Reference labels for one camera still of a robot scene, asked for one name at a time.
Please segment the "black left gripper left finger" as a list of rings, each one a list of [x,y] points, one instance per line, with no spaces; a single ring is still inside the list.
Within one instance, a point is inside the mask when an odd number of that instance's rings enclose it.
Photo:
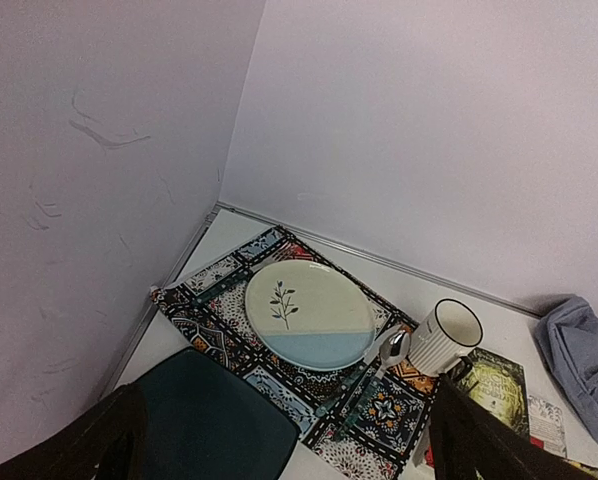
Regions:
[[[139,479],[145,456],[147,403],[124,385],[71,424],[0,464],[0,479]]]

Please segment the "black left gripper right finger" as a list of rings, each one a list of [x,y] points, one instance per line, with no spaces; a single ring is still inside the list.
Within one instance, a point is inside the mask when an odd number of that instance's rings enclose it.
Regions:
[[[443,375],[431,409],[437,479],[590,479],[519,437]]]

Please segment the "blue grey backpack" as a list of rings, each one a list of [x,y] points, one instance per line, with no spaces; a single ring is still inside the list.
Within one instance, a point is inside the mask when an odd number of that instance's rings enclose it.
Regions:
[[[598,444],[598,317],[574,296],[553,308],[533,336],[544,364]]]

